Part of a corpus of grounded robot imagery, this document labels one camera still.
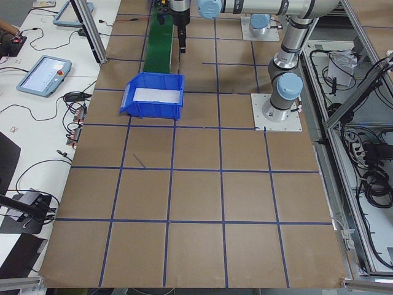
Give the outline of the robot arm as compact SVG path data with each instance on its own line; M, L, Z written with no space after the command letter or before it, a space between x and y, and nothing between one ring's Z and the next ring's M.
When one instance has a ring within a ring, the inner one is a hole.
M269 14L252 14L249 20L249 30L255 36L263 35L269 30L270 21Z
M288 15L290 17L279 52L268 65L273 94L262 107L263 115L272 122L285 121L293 102L303 89L302 79L294 73L314 22L331 12L338 1L197 1L198 13L205 19L220 14Z

